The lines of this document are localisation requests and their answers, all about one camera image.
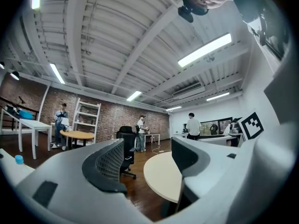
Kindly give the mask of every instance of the round table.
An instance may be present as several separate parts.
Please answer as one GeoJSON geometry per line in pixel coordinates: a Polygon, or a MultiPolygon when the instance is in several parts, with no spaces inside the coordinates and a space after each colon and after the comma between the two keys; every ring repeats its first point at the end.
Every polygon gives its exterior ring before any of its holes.
{"type": "Polygon", "coordinates": [[[172,152],[162,153],[147,160],[143,173],[146,183],[155,193],[178,203],[182,175],[171,154],[172,152]]]}
{"type": "Polygon", "coordinates": [[[83,146],[86,146],[86,140],[90,140],[94,138],[93,133],[86,133],[81,131],[63,131],[60,130],[60,133],[65,137],[70,137],[75,140],[75,147],[77,147],[77,140],[83,140],[83,146]]]}

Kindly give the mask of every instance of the ladder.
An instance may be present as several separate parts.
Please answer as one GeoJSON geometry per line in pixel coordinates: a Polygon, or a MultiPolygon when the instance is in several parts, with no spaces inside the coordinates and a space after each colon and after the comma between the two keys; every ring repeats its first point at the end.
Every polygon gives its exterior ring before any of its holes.
{"type": "MultiPolygon", "coordinates": [[[[78,125],[85,125],[85,126],[94,128],[93,142],[92,143],[87,142],[86,145],[91,145],[91,144],[96,143],[96,134],[97,134],[100,110],[101,110],[101,104],[99,104],[99,103],[96,105],[93,105],[90,103],[80,101],[80,98],[78,98],[78,100],[77,100],[76,109],[75,109],[75,113],[74,113],[74,119],[73,119],[73,125],[72,125],[73,130],[76,131],[78,129],[78,125]],[[94,110],[93,113],[97,113],[97,114],[89,113],[88,109],[93,109],[94,110]],[[79,120],[80,115],[86,116],[86,117],[93,117],[92,123],[80,122],[80,120],[79,120]]],[[[78,140],[77,145],[83,145],[83,142],[78,140]]]]}

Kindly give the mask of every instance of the railing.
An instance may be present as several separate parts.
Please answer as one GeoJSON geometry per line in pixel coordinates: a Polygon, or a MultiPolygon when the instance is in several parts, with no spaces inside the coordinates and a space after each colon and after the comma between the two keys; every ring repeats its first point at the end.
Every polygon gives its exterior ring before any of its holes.
{"type": "MultiPolygon", "coordinates": [[[[3,98],[3,97],[0,96],[0,110],[2,108],[4,108],[7,104],[10,104],[10,105],[12,105],[14,107],[18,107],[18,108],[21,108],[23,110],[26,110],[26,111],[29,111],[29,112],[33,113],[33,119],[34,120],[36,120],[36,118],[38,116],[38,113],[39,113],[38,110],[34,110],[34,109],[30,109],[30,108],[24,107],[22,105],[16,104],[16,103],[14,103],[14,102],[12,102],[12,101],[10,101],[8,99],[5,99],[5,98],[3,98]]],[[[3,128],[11,128],[11,130],[13,130],[14,129],[14,119],[8,120],[8,119],[4,119],[4,117],[3,117],[3,126],[2,127],[3,128]],[[7,122],[11,123],[11,125],[4,125],[4,121],[6,123],[7,122]]]]}

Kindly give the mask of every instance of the wooden floor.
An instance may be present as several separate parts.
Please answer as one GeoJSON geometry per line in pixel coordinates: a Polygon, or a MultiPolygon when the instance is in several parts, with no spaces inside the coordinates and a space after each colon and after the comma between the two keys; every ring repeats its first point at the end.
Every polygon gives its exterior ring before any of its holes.
{"type": "MultiPolygon", "coordinates": [[[[3,148],[13,157],[17,154],[22,155],[24,158],[24,163],[32,168],[37,168],[51,156],[62,152],[61,149],[52,149],[50,152],[48,152],[46,143],[47,136],[42,133],[39,134],[39,147],[36,148],[37,159],[34,160],[32,157],[31,134],[22,135],[22,153],[19,152],[17,135],[6,135],[0,138],[0,148],[3,148]]],[[[161,141],[160,150],[171,150],[171,141],[161,141]]],[[[136,174],[137,179],[133,180],[132,176],[122,175],[121,182],[127,187],[128,201],[132,202],[136,209],[138,209],[150,220],[159,221],[162,219],[161,207],[165,199],[156,194],[147,185],[143,176],[143,167],[145,162],[154,155],[156,154],[151,151],[150,143],[146,144],[146,152],[136,152],[135,162],[130,166],[130,172],[136,174]]]]}

